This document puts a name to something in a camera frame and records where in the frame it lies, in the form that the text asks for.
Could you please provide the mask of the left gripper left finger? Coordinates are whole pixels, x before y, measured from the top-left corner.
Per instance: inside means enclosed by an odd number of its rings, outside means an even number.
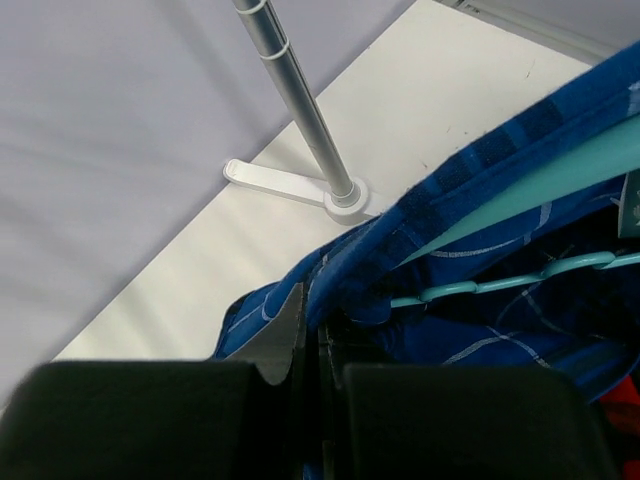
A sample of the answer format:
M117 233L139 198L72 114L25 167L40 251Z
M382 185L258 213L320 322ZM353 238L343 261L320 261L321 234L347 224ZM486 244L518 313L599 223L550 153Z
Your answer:
M207 361L58 361L1 418L5 479L299 479L306 293Z

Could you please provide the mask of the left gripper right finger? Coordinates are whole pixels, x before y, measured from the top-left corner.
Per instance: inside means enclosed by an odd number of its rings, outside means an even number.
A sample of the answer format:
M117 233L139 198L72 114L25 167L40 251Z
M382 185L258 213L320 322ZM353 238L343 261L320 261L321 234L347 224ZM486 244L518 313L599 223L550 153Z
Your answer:
M542 367L395 362L340 320L318 331L327 479L614 479L598 418Z

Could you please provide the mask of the blue plaid shirt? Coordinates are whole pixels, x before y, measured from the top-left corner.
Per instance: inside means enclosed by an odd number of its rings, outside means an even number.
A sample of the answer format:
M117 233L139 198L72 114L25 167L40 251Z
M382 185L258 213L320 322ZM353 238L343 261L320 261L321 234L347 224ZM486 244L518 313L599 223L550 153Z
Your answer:
M639 48L631 45L453 154L385 214L236 301L224 317L215 357L239 350L304 282L311 329L340 313L400 362L551 368L603 410L599 399L625 376L639 384L637 265L583 268L426 305L392 308L391 301L430 287L536 273L580 255L638 254L638 237L618 233L639 213L636 169L407 260L526 174L635 116ZM621 475L637 478L639 458L627 455L604 417Z

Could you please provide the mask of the red black plaid shirt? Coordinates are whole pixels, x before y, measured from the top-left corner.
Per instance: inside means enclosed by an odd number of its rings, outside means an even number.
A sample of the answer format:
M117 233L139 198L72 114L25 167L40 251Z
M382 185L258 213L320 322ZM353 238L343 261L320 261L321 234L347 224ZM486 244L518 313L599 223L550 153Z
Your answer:
M622 437L629 457L639 458L639 384L629 374L604 394L599 403L609 424Z

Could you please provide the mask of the teal hanger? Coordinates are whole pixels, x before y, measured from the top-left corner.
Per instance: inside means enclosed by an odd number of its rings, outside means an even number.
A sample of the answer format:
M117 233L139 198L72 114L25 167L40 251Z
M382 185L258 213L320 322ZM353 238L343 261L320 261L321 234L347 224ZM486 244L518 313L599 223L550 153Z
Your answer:
M454 224L407 260L481 231L523 212L639 168L639 118L629 118L588 140L539 169L526 174L506 190ZM430 287L416 296L396 298L392 308L426 305L456 294L485 294L543 282L556 275L583 268L611 270L635 265L637 253L615 255L596 252L551 262L536 273L477 283L463 281Z

